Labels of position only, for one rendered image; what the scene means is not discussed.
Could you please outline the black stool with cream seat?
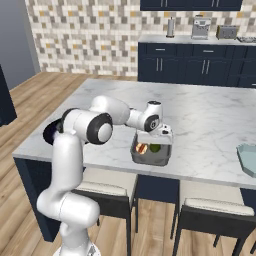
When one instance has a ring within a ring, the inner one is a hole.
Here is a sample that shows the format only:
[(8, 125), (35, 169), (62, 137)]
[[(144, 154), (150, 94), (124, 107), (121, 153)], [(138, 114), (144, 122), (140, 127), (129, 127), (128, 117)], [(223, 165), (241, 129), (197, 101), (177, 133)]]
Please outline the black stool with cream seat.
[(248, 236), (256, 228), (254, 209), (244, 205), (239, 188), (181, 180), (175, 203), (170, 238), (175, 238), (176, 256), (183, 230), (236, 238), (232, 256), (239, 256)]
[(82, 183), (74, 193), (89, 197), (100, 206), (100, 214), (126, 220), (127, 256), (131, 256), (131, 216), (135, 209), (138, 232), (138, 175), (135, 173), (86, 168)]

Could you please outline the silver toaster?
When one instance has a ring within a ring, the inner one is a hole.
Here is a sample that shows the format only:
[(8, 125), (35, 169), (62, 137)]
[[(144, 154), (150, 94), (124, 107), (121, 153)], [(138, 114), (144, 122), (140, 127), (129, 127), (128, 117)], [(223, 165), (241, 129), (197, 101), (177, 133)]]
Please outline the silver toaster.
[(234, 25), (219, 25), (216, 31), (218, 39), (235, 39), (237, 37), (238, 28)]

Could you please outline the dark blue wall cupboards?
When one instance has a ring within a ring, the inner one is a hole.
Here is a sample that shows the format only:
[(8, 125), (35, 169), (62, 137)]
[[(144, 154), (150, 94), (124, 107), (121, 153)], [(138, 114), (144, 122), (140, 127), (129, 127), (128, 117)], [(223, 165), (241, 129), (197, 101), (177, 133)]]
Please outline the dark blue wall cupboards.
[(141, 11), (239, 11), (243, 0), (140, 0)]

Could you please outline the dark blue tall cabinet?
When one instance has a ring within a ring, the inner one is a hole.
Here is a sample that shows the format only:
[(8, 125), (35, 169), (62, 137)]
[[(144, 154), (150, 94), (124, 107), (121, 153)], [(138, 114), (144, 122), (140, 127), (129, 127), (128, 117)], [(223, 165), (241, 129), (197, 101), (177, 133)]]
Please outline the dark blue tall cabinet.
[(0, 66), (0, 127), (8, 125), (17, 118), (12, 98)]

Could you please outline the pale blue tupperware container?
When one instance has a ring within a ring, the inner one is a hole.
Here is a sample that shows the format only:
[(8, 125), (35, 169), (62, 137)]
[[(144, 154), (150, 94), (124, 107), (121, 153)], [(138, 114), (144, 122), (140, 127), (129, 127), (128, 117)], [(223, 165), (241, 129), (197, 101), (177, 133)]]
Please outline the pale blue tupperware container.
[(243, 172), (256, 178), (256, 145), (241, 144), (236, 150)]

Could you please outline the orange cooked food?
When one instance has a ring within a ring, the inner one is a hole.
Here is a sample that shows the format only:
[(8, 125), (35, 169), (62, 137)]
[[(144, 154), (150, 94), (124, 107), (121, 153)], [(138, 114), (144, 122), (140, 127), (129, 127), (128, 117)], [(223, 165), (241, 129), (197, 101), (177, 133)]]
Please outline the orange cooked food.
[(145, 154), (148, 149), (147, 144), (138, 143), (136, 146), (136, 152), (139, 154)]

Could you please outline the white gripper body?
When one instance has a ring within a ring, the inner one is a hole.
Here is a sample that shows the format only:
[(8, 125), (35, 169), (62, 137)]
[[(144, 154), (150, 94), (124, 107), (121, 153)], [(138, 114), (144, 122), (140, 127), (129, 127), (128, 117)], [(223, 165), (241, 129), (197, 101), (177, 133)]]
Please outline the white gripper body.
[(141, 144), (171, 145), (173, 134), (172, 132), (168, 132), (167, 134), (163, 134), (162, 132), (159, 134), (149, 134), (147, 132), (137, 131), (137, 141)]

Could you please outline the dark blue kitchen island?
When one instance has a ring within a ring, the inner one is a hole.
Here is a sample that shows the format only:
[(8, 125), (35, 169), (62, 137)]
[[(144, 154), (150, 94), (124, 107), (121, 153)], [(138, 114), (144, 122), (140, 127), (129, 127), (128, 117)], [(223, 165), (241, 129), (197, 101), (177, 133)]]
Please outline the dark blue kitchen island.
[(192, 180), (256, 190), (256, 178), (242, 171), (236, 147), (256, 144), (256, 90), (88, 79), (14, 151), (13, 158), (31, 203), (51, 181), (52, 147), (42, 133), (70, 108), (88, 109), (100, 95), (117, 98), (139, 111), (150, 100), (161, 102), (163, 121), (171, 126), (171, 157), (164, 167), (132, 160), (132, 128), (117, 126), (102, 146), (85, 145), (85, 167), (151, 177)]

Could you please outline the grey tupperware container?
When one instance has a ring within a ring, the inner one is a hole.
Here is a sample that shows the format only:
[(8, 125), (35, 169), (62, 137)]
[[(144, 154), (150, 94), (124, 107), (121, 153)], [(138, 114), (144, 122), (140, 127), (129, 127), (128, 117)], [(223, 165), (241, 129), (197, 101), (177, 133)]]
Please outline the grey tupperware container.
[(172, 152), (171, 145), (161, 144), (158, 152), (152, 152), (150, 147), (147, 147), (146, 151), (140, 154), (136, 150), (137, 144), (137, 135), (134, 135), (130, 152), (135, 163), (153, 166), (166, 166), (168, 164)]

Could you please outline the silver coffee machine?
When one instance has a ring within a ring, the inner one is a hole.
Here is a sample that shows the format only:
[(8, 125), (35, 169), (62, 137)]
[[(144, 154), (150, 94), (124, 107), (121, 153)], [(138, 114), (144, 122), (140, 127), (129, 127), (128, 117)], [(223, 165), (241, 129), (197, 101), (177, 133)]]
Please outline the silver coffee machine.
[(211, 19), (203, 16), (196, 16), (193, 19), (192, 39), (207, 40)]

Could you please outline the dark blue base cupboards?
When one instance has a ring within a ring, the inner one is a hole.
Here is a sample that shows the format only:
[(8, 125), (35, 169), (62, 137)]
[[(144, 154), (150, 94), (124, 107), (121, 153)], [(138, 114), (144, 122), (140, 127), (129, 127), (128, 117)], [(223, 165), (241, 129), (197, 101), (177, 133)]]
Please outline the dark blue base cupboards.
[(138, 80), (256, 89), (256, 43), (142, 35)]

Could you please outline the paper towel roll on holder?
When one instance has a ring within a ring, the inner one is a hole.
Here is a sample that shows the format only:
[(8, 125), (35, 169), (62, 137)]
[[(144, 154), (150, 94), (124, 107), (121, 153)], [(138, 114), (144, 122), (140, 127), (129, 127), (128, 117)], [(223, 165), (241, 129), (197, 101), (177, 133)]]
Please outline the paper towel roll on holder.
[(175, 28), (175, 19), (172, 17), (168, 20), (168, 27), (167, 27), (167, 38), (173, 38), (174, 37), (174, 28)]

